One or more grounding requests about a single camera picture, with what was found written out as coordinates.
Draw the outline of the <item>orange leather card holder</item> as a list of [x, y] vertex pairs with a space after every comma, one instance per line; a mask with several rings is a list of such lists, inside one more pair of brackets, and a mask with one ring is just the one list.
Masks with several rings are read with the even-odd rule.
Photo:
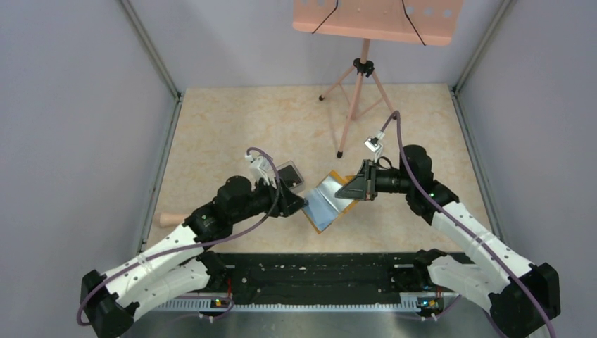
[[302, 208], [308, 222], [322, 234], [335, 220], [347, 214], [358, 202], [335, 194], [348, 182], [336, 171], [330, 171], [320, 183], [305, 193], [307, 204]]

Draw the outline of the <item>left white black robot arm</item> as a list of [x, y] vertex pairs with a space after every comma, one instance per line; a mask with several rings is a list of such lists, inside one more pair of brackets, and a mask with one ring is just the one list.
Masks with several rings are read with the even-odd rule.
[[77, 322], [97, 337], [120, 337], [155, 307], [190, 291], [223, 287], [226, 273], [200, 256], [233, 238], [234, 225], [263, 215], [287, 218], [308, 205], [285, 183], [253, 184], [230, 177], [213, 200], [187, 216], [164, 239], [116, 268], [92, 270], [82, 278]]

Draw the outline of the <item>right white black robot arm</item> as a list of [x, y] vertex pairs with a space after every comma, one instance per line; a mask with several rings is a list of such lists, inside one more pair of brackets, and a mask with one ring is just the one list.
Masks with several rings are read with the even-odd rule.
[[448, 187], [434, 179], [432, 160], [418, 145], [401, 150], [399, 167], [364, 160], [335, 194], [372, 201], [379, 193], [404, 194], [411, 211], [447, 235], [476, 265], [471, 268], [438, 249], [418, 251], [413, 282], [457, 292], [476, 304], [507, 337], [528, 337], [561, 313], [557, 271], [519, 255], [485, 228]]

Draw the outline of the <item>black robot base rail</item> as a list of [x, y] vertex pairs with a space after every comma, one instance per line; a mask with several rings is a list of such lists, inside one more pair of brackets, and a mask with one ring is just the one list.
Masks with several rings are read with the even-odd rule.
[[[463, 253], [450, 254], [475, 268]], [[234, 304], [354, 305], [394, 304], [404, 297], [425, 297], [439, 302], [447, 296], [462, 297], [439, 286], [422, 286], [414, 269], [417, 253], [216, 253], [221, 271], [203, 289], [174, 299], [210, 299], [231, 310]]]

